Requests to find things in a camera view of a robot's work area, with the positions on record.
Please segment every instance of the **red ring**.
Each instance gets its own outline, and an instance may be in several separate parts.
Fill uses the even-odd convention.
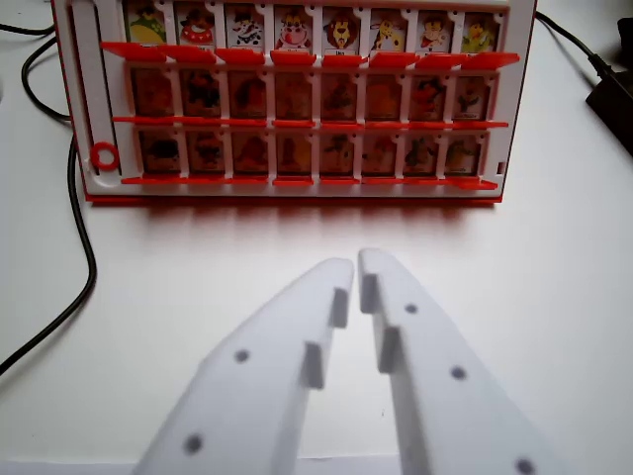
[[[114,156],[114,160],[112,163],[103,163],[101,158],[99,157],[100,150],[107,150]],[[98,142],[92,145],[90,149],[90,162],[93,164],[95,168],[104,171],[113,171],[119,168],[119,151],[117,148],[111,143],[107,142]]]

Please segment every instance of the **character card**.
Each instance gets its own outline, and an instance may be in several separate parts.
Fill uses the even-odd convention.
[[[174,2],[179,45],[209,48],[216,44],[216,19],[202,2]]]
[[[321,112],[325,121],[356,120],[356,84],[349,74],[323,74],[321,83]]]
[[[171,81],[158,68],[130,70],[135,110],[138,116],[173,116]]]
[[[124,2],[124,17],[130,43],[164,45],[167,42],[165,17],[151,0]]]
[[[345,134],[320,136],[320,175],[351,176],[354,142]]]
[[[446,87],[438,76],[414,76],[411,82],[411,121],[441,121],[444,116]]]
[[[489,92],[485,77],[458,77],[453,119],[456,121],[485,120]]]
[[[450,52],[452,39],[453,22],[446,12],[419,12],[415,52]]]
[[[275,49],[312,51],[313,18],[303,5],[275,6]]]
[[[255,72],[228,73],[230,116],[238,119],[266,117],[266,83]]]
[[[277,119],[305,121],[312,117],[313,86],[302,72],[275,74]]]
[[[400,118],[402,86],[389,74],[367,76],[365,119],[396,121]]]
[[[437,165],[439,145],[432,136],[407,139],[404,176],[432,176]]]
[[[178,142],[167,131],[139,131],[138,144],[145,173],[178,173]]]
[[[312,144],[306,136],[280,134],[277,136],[277,174],[310,175]]]
[[[467,13],[464,19],[462,52],[497,49],[498,23],[492,13]]]
[[[190,173],[225,173],[225,147],[217,132],[188,131]]]
[[[182,69],[180,88],[185,116],[220,116],[220,84],[208,69]]]
[[[407,21],[400,10],[372,9],[369,41],[371,54],[377,51],[403,52],[407,39]]]
[[[477,175],[480,153],[481,147],[474,136],[451,137],[446,153],[444,174],[446,176]]]
[[[358,54],[360,19],[351,7],[323,8],[323,54]]]
[[[236,175],[267,175],[268,144],[257,133],[232,134],[233,172]]]
[[[225,4],[226,47],[264,51],[264,17],[255,6],[245,3]]]
[[[396,150],[390,136],[367,134],[363,141],[363,176],[394,176]]]

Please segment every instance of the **gripper jaw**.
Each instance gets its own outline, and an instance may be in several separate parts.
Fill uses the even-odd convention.
[[[379,249],[359,254],[361,311],[391,378],[405,475],[566,473],[457,327]]]
[[[290,475],[308,390],[321,389],[354,266],[329,259],[256,312],[202,362],[135,475]]]

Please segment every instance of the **card row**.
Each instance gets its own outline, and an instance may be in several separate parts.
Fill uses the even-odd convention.
[[[167,43],[165,13],[150,0],[129,0],[124,4],[126,34],[129,42],[146,45]],[[313,31],[314,7],[304,5],[274,6],[274,45],[265,44],[265,22],[261,9],[253,4],[226,3],[223,9],[210,11],[203,2],[173,3],[175,38],[179,45],[215,48],[218,45],[217,21],[222,21],[226,48],[249,48],[313,52],[314,41],[321,41],[322,54],[359,54],[361,18],[351,7],[322,9],[322,32]],[[216,18],[220,12],[222,19]],[[471,13],[456,28],[455,12],[419,11],[414,51],[486,52],[497,49],[499,23],[493,13]],[[400,9],[371,9],[370,53],[405,51],[407,19]],[[453,36],[462,35],[453,47]]]
[[[188,130],[184,133],[184,150],[180,149],[178,134],[162,129],[137,132],[137,150],[145,173],[180,173],[181,154],[186,153],[191,174],[224,175],[226,154],[230,156],[234,175],[269,174],[269,141],[261,133]],[[396,173],[398,148],[404,146],[402,173],[405,177],[435,176],[440,150],[444,153],[441,157],[444,175],[474,176],[478,174],[484,137],[451,135],[448,145],[440,147],[440,142],[431,135],[414,135],[400,142],[393,136],[381,134],[358,138],[345,134],[277,134],[274,136],[277,175],[312,175],[315,153],[318,154],[318,174],[351,177],[355,147],[361,146],[361,175],[391,177]]]
[[[161,68],[132,68],[131,84],[134,113],[137,116],[173,116],[171,77],[178,77],[182,113],[189,117],[221,116],[220,83],[208,69],[181,69],[171,76]],[[320,110],[313,111],[313,85],[302,72],[277,72],[274,75],[275,111],[280,120],[356,121],[357,104],[365,105],[368,121],[397,121],[401,117],[403,87],[395,75],[369,74],[366,88],[358,91],[356,81],[346,73],[321,74]],[[410,121],[483,121],[487,119],[492,79],[484,76],[457,77],[452,111],[445,117],[447,78],[413,76],[410,86]],[[237,119],[268,117],[266,83],[252,71],[227,74],[229,113]]]

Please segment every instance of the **black cable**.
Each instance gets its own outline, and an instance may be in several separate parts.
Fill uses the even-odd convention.
[[[70,118],[68,116],[64,116],[49,106],[43,104],[35,95],[33,91],[31,91],[31,87],[29,86],[29,71],[31,64],[35,59],[40,56],[44,51],[46,51],[50,46],[54,43],[53,41],[46,42],[45,45],[38,48],[38,50],[33,53],[24,66],[22,67],[22,83],[27,90],[27,94],[31,100],[47,115],[56,119],[67,121]],[[72,315],[79,309],[84,302],[90,297],[90,294],[95,288],[95,284],[97,282],[97,261],[95,259],[94,251],[92,250],[92,245],[90,243],[90,238],[88,237],[88,233],[86,232],[86,226],[83,222],[83,218],[81,216],[81,206],[79,205],[79,198],[77,196],[77,185],[75,182],[75,162],[77,159],[77,147],[75,144],[75,137],[72,137],[70,141],[70,148],[68,150],[68,166],[67,166],[67,174],[66,174],[66,183],[68,185],[68,197],[70,198],[70,207],[72,209],[72,217],[75,220],[75,225],[77,227],[77,231],[79,232],[79,238],[81,239],[81,245],[83,246],[83,250],[86,253],[86,260],[88,261],[88,279],[86,280],[86,284],[79,292],[79,295],[72,301],[72,303],[66,307],[66,309],[59,314],[59,316],[53,320],[50,324],[48,324],[41,332],[36,334],[33,338],[27,341],[21,348],[15,351],[11,356],[9,356],[6,360],[4,360],[0,364],[0,376],[6,373],[9,368],[11,368],[14,364],[16,364],[20,359],[22,359],[29,351],[35,348],[38,344],[44,341],[51,333],[53,333],[61,324],[67,321]]]
[[[79,206],[79,198],[77,197],[77,186],[75,183],[75,162],[77,158],[77,148],[75,145],[75,137],[73,136],[70,141],[70,149],[68,150],[68,171],[67,171],[67,184],[68,184],[68,196],[70,198],[70,207],[72,208],[72,216],[81,238],[81,245],[86,253],[86,260],[88,261],[88,279],[79,295],[72,301],[72,303],[64,310],[59,316],[46,326],[41,332],[36,334],[33,338],[27,341],[20,349],[9,356],[5,361],[0,364],[0,376],[9,370],[11,366],[16,364],[22,359],[29,351],[35,348],[38,344],[45,340],[47,336],[53,333],[61,324],[63,324],[74,312],[81,307],[81,305],[90,296],[95,284],[97,282],[97,261],[95,260],[95,254],[90,244],[90,238],[86,232],[86,227],[81,217],[81,207]]]
[[[44,51],[52,47],[55,43],[57,43],[57,38],[51,38],[38,49],[36,49],[36,51],[31,54],[26,61],[24,61],[24,64],[22,65],[22,85],[24,86],[24,90],[27,93],[27,96],[29,96],[29,99],[31,99],[31,102],[33,102],[36,107],[44,112],[47,116],[55,119],[56,121],[69,121],[70,116],[61,114],[47,106],[44,102],[36,97],[33,89],[31,89],[31,86],[29,85],[29,72],[31,66],[33,65],[35,60],[44,53]]]
[[[551,28],[552,30],[554,30],[559,35],[565,37],[567,40],[572,42],[578,48],[580,48],[583,51],[583,53],[587,55],[589,62],[595,69],[595,72],[597,72],[598,76],[603,78],[604,76],[613,74],[613,70],[611,69],[611,66],[609,66],[606,62],[604,62],[604,60],[600,56],[594,53],[591,49],[589,49],[587,45],[585,45],[577,37],[575,37],[570,32],[568,32],[563,27],[561,27],[558,23],[556,23],[550,17],[542,14],[541,12],[536,12],[536,19],[542,22],[544,25]]]
[[[30,35],[32,37],[45,37],[55,31],[55,25],[50,25],[47,28],[41,30],[33,30],[31,28],[13,27],[11,25],[4,25],[0,23],[0,31],[17,33],[18,35]]]

